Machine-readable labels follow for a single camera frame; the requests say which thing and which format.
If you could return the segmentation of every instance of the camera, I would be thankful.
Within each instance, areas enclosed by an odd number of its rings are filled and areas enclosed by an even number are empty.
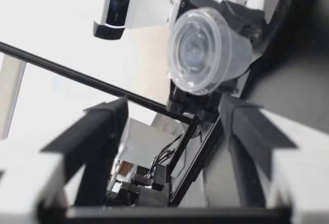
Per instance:
[[[180,0],[97,0],[94,36],[118,40],[125,28],[173,25]]]

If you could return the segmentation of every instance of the black rod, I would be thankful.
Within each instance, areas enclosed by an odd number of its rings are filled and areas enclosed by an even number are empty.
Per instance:
[[[206,139],[199,148],[176,191],[171,196],[171,201],[169,202],[170,206],[178,206],[180,204],[190,185],[195,181],[200,171],[204,168],[204,162],[214,149],[215,145],[217,145],[222,133],[223,127],[219,117],[212,129],[208,132]]]
[[[184,133],[183,137],[180,139],[179,144],[176,147],[175,153],[172,155],[170,162],[167,165],[167,173],[171,175],[173,170],[175,169],[178,160],[180,159],[181,155],[183,154],[186,145],[192,138],[194,132],[196,131],[197,127],[200,124],[200,119],[197,115],[195,115],[187,128],[186,132]]]
[[[192,120],[191,118],[186,117],[184,115],[178,115],[178,114],[173,114],[173,113],[168,112],[166,109],[166,106],[164,106],[158,102],[155,102],[148,98],[142,97],[140,95],[137,95],[137,94],[127,91],[125,89],[121,89],[115,85],[98,80],[96,78],[93,78],[93,77],[83,74],[81,72],[78,72],[78,71],[75,71],[68,67],[54,63],[52,61],[46,60],[45,58],[39,57],[32,53],[28,53],[19,48],[15,48],[15,47],[5,44],[3,42],[0,42],[0,51],[7,55],[10,55],[14,58],[17,58],[19,60],[22,60],[22,61],[25,61],[32,65],[41,67],[43,69],[54,72],[58,75],[61,75],[68,79],[74,80],[81,84],[85,84],[87,86],[98,89],[100,91],[111,94],[113,96],[127,97],[128,100],[130,100],[132,102],[135,102],[143,107],[146,107],[146,108],[153,110],[157,113],[160,113],[162,115],[179,120],[183,123],[189,124]]]

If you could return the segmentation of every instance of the plastic cup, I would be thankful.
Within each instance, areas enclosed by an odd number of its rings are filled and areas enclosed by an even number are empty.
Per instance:
[[[249,67],[249,39],[231,30],[213,8],[185,12],[175,23],[168,45],[168,68],[178,88],[194,95],[213,92]]]

